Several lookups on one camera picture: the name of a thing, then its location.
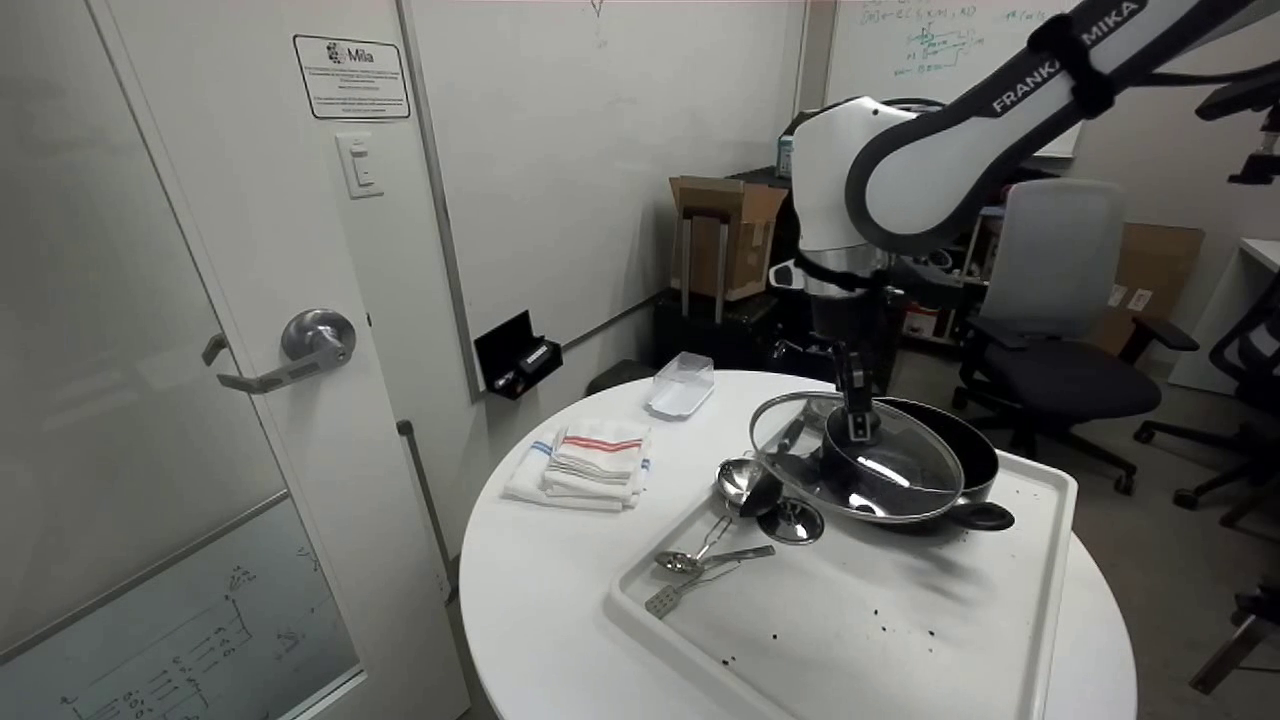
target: round white table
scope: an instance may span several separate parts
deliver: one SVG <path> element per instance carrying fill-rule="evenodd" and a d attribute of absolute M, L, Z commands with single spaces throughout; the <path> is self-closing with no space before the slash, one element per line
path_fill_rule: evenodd
<path fill-rule="evenodd" d="M 715 397 L 685 424 L 643 414 L 647 379 L 589 397 L 529 434 L 487 476 L 466 521 L 461 612 L 493 710 L 507 720 L 696 716 L 727 710 L 659 666 L 602 618 L 608 583 L 706 496 L 724 455 L 746 450 L 746 415 L 781 393 L 826 388 L 800 378 L 715 371 Z M 633 513 L 562 513 L 504 500 L 513 465 L 571 415 L 647 424 L 652 476 Z M 1070 538 L 1051 652 L 1051 720 L 1131 720 L 1137 671 L 1115 597 Z"/>

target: door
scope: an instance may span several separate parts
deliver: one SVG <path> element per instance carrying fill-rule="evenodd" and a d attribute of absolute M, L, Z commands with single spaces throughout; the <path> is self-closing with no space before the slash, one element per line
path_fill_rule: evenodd
<path fill-rule="evenodd" d="M 0 716 L 461 716 L 283 10 L 214 10 L 0 10 Z M 302 309 L 338 369 L 214 379 Z"/>

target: whiteboard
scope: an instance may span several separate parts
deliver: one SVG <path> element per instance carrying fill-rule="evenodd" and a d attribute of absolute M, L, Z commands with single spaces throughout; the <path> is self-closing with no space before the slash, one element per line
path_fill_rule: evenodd
<path fill-rule="evenodd" d="M 957 102 L 1015 58 L 1049 15 L 1067 10 L 1077 0 L 841 0 L 826 102 Z M 1038 155 L 1067 160 L 1077 141 L 1079 123 Z"/>
<path fill-rule="evenodd" d="M 359 667 L 290 500 L 21 652 L 0 716 L 283 716 Z"/>
<path fill-rule="evenodd" d="M 552 342 L 662 289 L 667 176 L 765 169 L 797 114 L 791 0 L 412 0 L 472 338 Z"/>

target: pan handle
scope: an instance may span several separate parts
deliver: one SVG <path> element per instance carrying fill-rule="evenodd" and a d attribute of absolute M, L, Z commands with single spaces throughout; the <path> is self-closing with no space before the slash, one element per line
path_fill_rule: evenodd
<path fill-rule="evenodd" d="M 1015 523 L 1002 504 L 953 504 L 944 521 L 974 532 L 1008 532 Z"/>

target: wall-mounted device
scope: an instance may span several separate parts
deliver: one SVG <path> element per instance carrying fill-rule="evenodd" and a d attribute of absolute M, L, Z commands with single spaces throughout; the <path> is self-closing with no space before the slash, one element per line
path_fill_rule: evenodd
<path fill-rule="evenodd" d="M 558 343 L 532 338 L 529 311 L 504 320 L 476 342 L 479 378 L 493 397 L 523 397 L 562 365 Z"/>
<path fill-rule="evenodd" d="M 334 133 L 334 155 L 344 160 L 348 196 L 384 196 L 371 160 L 371 133 Z"/>

